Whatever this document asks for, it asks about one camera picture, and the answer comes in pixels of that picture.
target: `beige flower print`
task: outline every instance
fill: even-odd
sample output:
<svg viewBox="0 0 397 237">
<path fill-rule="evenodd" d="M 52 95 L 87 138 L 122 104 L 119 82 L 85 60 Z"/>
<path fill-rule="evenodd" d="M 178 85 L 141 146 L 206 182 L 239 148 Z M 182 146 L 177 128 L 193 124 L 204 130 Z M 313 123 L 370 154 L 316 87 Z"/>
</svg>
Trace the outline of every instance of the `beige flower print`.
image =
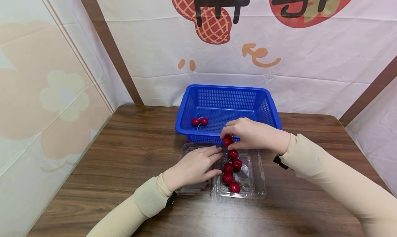
<svg viewBox="0 0 397 237">
<path fill-rule="evenodd" d="M 42 106 L 48 111 L 58 112 L 64 121 L 77 120 L 80 111 L 89 106 L 82 78 L 76 73 L 65 74 L 61 70 L 51 70 L 47 81 L 50 87 L 44 88 L 40 93 Z"/>
</svg>

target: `left hand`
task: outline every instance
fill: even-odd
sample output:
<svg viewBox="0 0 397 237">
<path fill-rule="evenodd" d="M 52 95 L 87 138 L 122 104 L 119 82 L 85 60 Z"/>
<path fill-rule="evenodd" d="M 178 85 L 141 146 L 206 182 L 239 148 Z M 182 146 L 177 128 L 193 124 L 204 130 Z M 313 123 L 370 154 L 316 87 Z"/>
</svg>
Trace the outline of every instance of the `left hand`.
<svg viewBox="0 0 397 237">
<path fill-rule="evenodd" d="M 186 154 L 177 164 L 166 170 L 163 173 L 163 179 L 170 192 L 222 174 L 222 171 L 218 169 L 208 170 L 222 157 L 220 151 L 222 148 L 216 148 L 216 146 L 198 148 Z"/>
</svg>

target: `cherry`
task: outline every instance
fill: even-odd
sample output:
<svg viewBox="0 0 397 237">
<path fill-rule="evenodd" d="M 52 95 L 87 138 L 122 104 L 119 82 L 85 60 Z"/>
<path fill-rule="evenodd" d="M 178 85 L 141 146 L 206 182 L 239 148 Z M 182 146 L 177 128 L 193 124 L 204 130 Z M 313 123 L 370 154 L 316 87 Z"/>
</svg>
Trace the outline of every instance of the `cherry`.
<svg viewBox="0 0 397 237">
<path fill-rule="evenodd" d="M 237 150 L 230 150 L 227 153 L 227 156 L 231 159 L 237 159 L 238 158 L 238 151 Z"/>
<path fill-rule="evenodd" d="M 200 120 L 197 119 L 197 118 L 193 118 L 193 120 L 192 120 L 192 125 L 193 125 L 194 127 L 197 127 L 199 124 L 200 124 Z"/>
<path fill-rule="evenodd" d="M 224 172 L 225 173 L 232 173 L 233 172 L 233 165 L 230 163 L 226 163 L 224 165 Z"/>
<path fill-rule="evenodd" d="M 222 139 L 224 146 L 228 147 L 230 144 L 234 143 L 233 137 L 231 135 L 225 135 Z"/>
<path fill-rule="evenodd" d="M 200 123 L 201 125 L 206 126 L 208 124 L 208 119 L 203 117 L 200 119 Z"/>
<path fill-rule="evenodd" d="M 229 188 L 232 193 L 240 193 L 240 185 L 236 182 L 231 182 Z"/>
<path fill-rule="evenodd" d="M 224 173 L 224 174 L 222 175 L 222 181 L 223 181 L 225 184 L 229 185 L 231 182 L 233 182 L 233 175 L 230 174 L 230 173 Z"/>
<path fill-rule="evenodd" d="M 232 166 L 235 172 L 239 172 L 241 170 L 241 166 L 243 166 L 243 162 L 240 159 L 233 159 Z"/>
</svg>

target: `black painted character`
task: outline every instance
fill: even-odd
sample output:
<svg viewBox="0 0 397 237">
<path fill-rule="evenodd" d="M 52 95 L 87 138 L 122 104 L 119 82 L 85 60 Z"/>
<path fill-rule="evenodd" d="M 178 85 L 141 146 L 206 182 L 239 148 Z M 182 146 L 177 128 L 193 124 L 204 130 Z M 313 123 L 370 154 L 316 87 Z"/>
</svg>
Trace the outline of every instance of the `black painted character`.
<svg viewBox="0 0 397 237">
<path fill-rule="evenodd" d="M 235 7 L 233 23 L 237 24 L 240 18 L 241 7 L 245 7 L 249 4 L 250 0 L 194 0 L 194 8 L 196 11 L 196 19 L 198 27 L 203 25 L 201 19 L 201 7 L 215 8 L 216 18 L 221 17 L 222 7 Z"/>
</svg>

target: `container lid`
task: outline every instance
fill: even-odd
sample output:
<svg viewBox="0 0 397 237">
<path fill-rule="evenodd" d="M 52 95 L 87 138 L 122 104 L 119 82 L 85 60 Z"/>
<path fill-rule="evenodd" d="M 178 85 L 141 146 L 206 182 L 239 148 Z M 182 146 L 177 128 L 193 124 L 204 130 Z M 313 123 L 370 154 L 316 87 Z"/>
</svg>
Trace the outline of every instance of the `container lid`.
<svg viewBox="0 0 397 237">
<path fill-rule="evenodd" d="M 185 145 L 182 146 L 181 150 L 181 156 L 180 159 L 182 159 L 186 154 L 190 153 L 191 151 L 194 151 L 198 148 L 202 147 L 208 147 L 208 146 L 213 146 L 213 144 L 205 144 L 205 143 L 186 143 Z M 216 162 L 215 164 L 210 168 L 211 169 L 216 169 Z M 207 181 L 195 184 L 195 185 L 187 185 L 182 188 L 179 188 L 176 190 L 176 193 L 179 195 L 188 195 L 188 194 L 210 194 L 215 188 L 215 179 L 209 179 Z"/>
</svg>

